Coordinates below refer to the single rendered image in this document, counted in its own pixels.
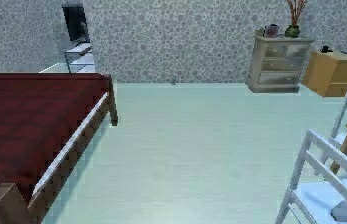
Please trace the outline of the green vase with red twigs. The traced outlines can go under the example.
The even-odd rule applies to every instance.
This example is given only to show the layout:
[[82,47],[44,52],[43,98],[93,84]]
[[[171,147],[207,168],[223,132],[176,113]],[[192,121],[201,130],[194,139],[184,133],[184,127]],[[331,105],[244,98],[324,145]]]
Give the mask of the green vase with red twigs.
[[297,38],[300,35],[298,22],[308,0],[286,0],[286,2],[290,9],[291,23],[285,30],[284,35],[289,38]]

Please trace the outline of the white television stand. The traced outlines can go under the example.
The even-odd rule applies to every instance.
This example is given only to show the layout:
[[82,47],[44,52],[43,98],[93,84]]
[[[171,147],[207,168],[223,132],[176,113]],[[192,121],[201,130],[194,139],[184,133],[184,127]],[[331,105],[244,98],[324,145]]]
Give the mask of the white television stand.
[[79,43],[64,52],[64,62],[56,63],[42,73],[93,73],[95,71],[94,57],[90,43]]

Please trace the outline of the grey chest of drawers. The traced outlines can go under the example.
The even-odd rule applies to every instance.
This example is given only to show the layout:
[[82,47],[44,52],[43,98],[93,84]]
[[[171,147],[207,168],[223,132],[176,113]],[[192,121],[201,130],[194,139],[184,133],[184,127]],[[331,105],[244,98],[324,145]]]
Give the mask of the grey chest of drawers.
[[313,39],[268,38],[255,35],[254,49],[245,84],[254,93],[296,93]]

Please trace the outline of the black television set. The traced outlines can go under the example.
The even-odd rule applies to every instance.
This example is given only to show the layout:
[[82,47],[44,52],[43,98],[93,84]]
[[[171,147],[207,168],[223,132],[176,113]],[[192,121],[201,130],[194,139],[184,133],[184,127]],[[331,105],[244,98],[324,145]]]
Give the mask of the black television set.
[[64,4],[62,6],[69,39],[89,42],[87,22],[82,4]]

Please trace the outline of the tan wooden desk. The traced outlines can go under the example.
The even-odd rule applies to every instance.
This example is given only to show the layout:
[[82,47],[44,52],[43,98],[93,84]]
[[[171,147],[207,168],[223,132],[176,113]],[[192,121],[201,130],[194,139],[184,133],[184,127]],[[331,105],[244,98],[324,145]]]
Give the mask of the tan wooden desk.
[[301,83],[322,97],[344,97],[347,92],[347,55],[313,51]]

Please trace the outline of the red bed with wooden frame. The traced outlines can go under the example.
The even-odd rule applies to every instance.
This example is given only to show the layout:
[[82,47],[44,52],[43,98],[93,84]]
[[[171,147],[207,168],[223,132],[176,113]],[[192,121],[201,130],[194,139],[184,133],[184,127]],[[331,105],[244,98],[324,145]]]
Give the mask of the red bed with wooden frame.
[[41,224],[105,118],[110,76],[0,73],[0,224]]

